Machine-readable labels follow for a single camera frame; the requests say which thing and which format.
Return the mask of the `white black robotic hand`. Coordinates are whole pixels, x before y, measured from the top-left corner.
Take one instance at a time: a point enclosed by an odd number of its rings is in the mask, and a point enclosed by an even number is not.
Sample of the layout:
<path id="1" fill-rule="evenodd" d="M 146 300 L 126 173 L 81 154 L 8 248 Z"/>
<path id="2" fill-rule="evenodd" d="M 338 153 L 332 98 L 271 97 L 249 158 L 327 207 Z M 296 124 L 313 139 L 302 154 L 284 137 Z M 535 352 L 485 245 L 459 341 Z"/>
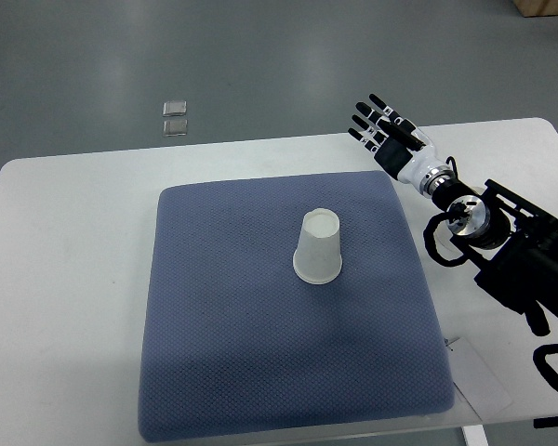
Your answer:
<path id="1" fill-rule="evenodd" d="M 352 121 L 358 129 L 350 127 L 349 135 L 375 153 L 374 160 L 392 178 L 412 185 L 420 194 L 434 194 L 448 180 L 448 167 L 437 158 L 435 146 L 402 129 L 405 118 L 377 95 L 368 98 L 374 106 L 355 104 L 358 113 Z"/>

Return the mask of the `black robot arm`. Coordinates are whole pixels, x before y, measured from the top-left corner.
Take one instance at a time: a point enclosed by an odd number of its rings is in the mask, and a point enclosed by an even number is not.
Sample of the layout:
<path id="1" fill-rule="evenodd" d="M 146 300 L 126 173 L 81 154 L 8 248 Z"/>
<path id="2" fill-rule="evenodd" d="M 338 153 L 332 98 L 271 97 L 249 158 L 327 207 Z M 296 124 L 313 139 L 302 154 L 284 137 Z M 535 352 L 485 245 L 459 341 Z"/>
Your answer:
<path id="1" fill-rule="evenodd" d="M 470 261 L 476 284 L 525 316 L 545 336 L 545 314 L 558 319 L 558 218 L 493 180 L 479 192 L 458 177 L 454 158 L 442 161 L 432 141 L 376 95 L 359 102 L 349 134 L 391 178 L 411 185 L 439 209 L 423 231 L 436 263 Z"/>

